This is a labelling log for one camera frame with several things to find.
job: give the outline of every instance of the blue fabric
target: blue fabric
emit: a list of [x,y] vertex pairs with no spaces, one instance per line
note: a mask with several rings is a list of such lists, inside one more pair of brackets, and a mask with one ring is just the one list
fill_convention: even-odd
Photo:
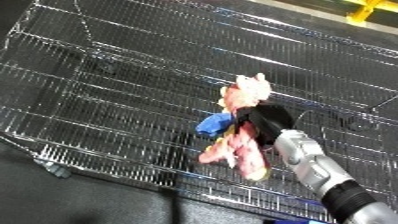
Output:
[[196,132],[215,137],[227,131],[228,127],[233,123],[234,119],[231,113],[217,113],[204,119],[196,126]]

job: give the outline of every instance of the yellow object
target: yellow object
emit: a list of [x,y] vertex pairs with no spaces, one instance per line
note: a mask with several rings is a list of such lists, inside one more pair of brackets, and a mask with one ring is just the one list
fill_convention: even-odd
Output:
[[235,134],[235,125],[229,126],[228,130],[224,132],[224,137],[227,137],[228,135]]
[[347,2],[361,5],[354,13],[347,15],[347,22],[356,26],[366,26],[366,19],[373,13],[374,9],[382,9],[390,12],[398,12],[398,3],[387,0],[345,0]]
[[271,176],[271,169],[267,169],[264,167],[254,173],[251,173],[246,177],[246,179],[251,181],[260,181],[260,180],[266,180],[270,176]]

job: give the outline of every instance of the dark floor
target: dark floor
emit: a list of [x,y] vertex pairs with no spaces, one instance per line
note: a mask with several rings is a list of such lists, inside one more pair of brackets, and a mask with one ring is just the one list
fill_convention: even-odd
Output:
[[[1,41],[29,2],[0,0]],[[309,16],[301,21],[316,24]],[[333,33],[332,26],[328,22],[324,29]],[[363,38],[363,30],[353,30],[341,29],[340,34]],[[377,37],[374,32],[369,35]],[[369,42],[390,43],[383,39]],[[172,218],[171,202],[156,193],[76,175],[59,180],[3,145],[0,145],[0,170],[1,224],[262,223],[258,216],[185,200],[181,200],[181,222],[178,222]]]

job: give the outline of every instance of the metal grid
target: metal grid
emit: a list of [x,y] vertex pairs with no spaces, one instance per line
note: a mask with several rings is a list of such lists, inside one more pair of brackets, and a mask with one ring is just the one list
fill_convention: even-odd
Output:
[[297,127],[397,209],[398,52],[217,4],[36,0],[0,51],[0,130],[85,174],[332,222],[273,154],[260,183],[197,163],[219,89],[263,72]]

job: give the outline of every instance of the chrome wire shelf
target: chrome wire shelf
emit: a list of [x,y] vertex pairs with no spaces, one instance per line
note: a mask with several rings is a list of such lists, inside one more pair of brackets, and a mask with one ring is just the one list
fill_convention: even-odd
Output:
[[34,1],[0,51],[0,131],[86,175],[333,222],[277,155],[258,183],[197,162],[212,139],[195,126],[220,110],[219,89],[263,72],[297,128],[398,209],[398,52],[222,4]]

